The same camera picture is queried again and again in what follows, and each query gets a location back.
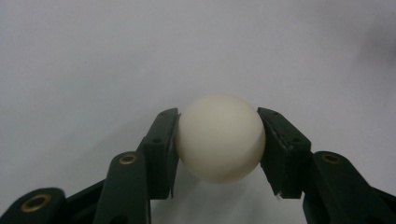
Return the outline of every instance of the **gray surface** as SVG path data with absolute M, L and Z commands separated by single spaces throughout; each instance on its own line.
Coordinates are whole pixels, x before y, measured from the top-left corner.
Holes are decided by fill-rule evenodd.
M 208 92 L 277 110 L 396 194 L 394 0 L 2 1 L 0 212 L 71 195 L 135 150 L 159 112 Z M 209 185 L 180 165 L 153 223 L 305 223 L 258 168 Z

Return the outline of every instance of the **ping pong ball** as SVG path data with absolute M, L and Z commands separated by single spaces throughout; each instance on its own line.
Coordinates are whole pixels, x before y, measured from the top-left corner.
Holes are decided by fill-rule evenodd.
M 248 102 L 230 94 L 209 94 L 181 113 L 176 145 L 191 173 L 207 182 L 228 183 L 258 165 L 265 130 Z

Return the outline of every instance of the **white tabletop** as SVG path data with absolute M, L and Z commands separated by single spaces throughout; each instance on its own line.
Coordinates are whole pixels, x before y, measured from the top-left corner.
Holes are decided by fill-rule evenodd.
M 2 1 L 0 213 L 72 195 L 135 150 L 161 111 L 228 92 L 282 113 L 396 194 L 394 0 Z M 305 223 L 260 167 L 212 185 L 178 167 L 153 223 Z

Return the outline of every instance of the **sphere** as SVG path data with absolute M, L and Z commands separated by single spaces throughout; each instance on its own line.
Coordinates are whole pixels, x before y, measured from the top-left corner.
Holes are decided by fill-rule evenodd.
M 191 173 L 208 182 L 228 183 L 258 165 L 265 130 L 248 102 L 231 94 L 209 94 L 181 113 L 176 146 Z

